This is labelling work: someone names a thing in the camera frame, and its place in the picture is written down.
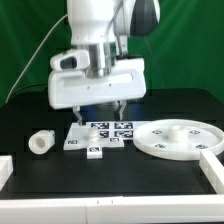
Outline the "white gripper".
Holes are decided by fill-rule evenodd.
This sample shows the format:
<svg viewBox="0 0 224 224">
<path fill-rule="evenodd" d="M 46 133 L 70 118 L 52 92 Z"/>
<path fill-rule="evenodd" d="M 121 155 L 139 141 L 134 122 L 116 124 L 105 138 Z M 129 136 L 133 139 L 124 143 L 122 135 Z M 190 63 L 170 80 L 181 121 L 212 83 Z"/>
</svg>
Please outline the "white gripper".
<svg viewBox="0 0 224 224">
<path fill-rule="evenodd" d="M 119 60 L 111 74 L 87 78 L 83 71 L 53 71 L 48 81 L 49 104 L 54 109 L 72 108 L 77 123 L 83 125 L 81 106 L 120 101 L 116 119 L 123 119 L 127 102 L 142 98 L 146 93 L 142 58 Z"/>
</svg>

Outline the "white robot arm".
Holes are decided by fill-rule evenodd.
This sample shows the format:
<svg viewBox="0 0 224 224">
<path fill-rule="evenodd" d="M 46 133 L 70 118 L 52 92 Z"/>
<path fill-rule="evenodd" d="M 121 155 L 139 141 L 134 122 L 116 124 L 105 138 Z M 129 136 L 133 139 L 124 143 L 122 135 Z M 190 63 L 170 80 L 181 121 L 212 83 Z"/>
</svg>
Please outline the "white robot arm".
<svg viewBox="0 0 224 224">
<path fill-rule="evenodd" d="M 150 34 L 160 21 L 158 0 L 67 0 L 71 48 L 51 58 L 49 104 L 71 108 L 116 102 L 121 114 L 130 99 L 146 93 L 144 60 L 122 47 L 128 37 Z"/>
</svg>

